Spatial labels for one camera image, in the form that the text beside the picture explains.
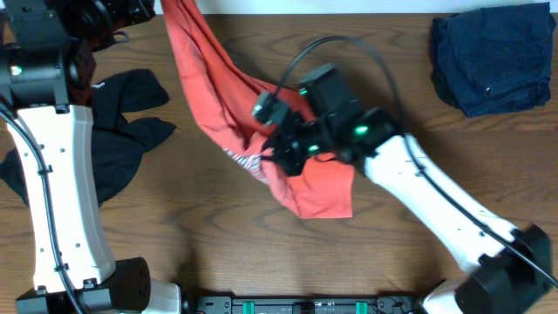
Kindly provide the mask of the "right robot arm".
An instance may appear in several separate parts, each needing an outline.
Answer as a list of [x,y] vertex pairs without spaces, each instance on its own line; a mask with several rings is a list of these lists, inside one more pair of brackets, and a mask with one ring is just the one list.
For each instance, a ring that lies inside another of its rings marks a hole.
[[421,297],[419,313],[522,313],[557,285],[551,242],[537,226],[518,229],[447,176],[387,111],[365,109],[332,64],[301,79],[305,119],[275,92],[263,92],[254,117],[275,128],[266,142],[288,176],[332,153],[402,202],[445,245],[465,277]]

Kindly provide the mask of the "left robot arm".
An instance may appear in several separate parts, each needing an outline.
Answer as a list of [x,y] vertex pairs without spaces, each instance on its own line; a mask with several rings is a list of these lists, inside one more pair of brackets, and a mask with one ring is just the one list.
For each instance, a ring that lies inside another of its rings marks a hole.
[[20,313],[182,311],[174,283],[145,259],[116,260],[105,238],[92,171],[94,52],[149,21],[147,0],[12,0],[2,15],[1,116],[21,161],[35,239],[33,287]]

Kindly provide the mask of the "red printed t-shirt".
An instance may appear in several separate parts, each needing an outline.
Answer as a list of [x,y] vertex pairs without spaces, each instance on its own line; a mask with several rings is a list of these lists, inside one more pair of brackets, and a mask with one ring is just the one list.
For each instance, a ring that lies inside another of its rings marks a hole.
[[195,0],[162,0],[163,16],[188,107],[197,126],[274,198],[303,219],[350,218],[352,167],[322,154],[288,177],[263,148],[271,128],[251,115],[258,96],[274,85],[235,66]]

